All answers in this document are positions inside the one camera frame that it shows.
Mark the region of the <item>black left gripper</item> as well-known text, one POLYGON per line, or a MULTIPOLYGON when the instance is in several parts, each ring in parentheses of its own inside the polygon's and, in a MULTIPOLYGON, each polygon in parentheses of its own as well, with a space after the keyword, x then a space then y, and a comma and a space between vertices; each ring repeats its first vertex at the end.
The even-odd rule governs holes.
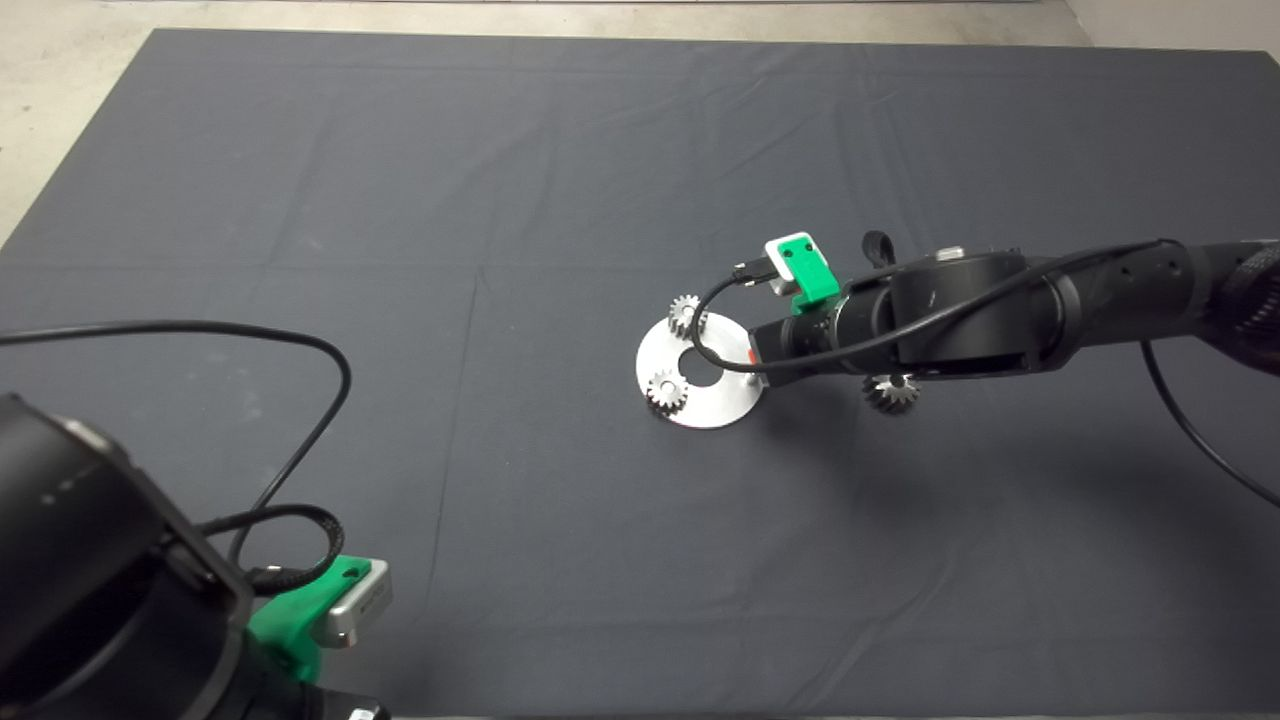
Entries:
POLYGON ((303 683, 271 664, 243 664, 215 705, 216 719, 389 719, 389 708, 365 694, 303 683))

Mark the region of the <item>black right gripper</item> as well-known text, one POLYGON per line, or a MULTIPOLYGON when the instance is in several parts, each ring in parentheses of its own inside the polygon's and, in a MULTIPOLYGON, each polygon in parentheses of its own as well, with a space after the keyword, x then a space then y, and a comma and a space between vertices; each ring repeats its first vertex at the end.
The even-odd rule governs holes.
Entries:
POLYGON ((818 375, 860 375, 850 360, 813 361, 812 357, 842 348, 861 338, 861 309, 851 299, 841 299, 827 309, 786 316, 751 329, 748 363, 781 363, 804 359, 799 369, 765 370, 758 375, 767 388, 781 388, 818 375))

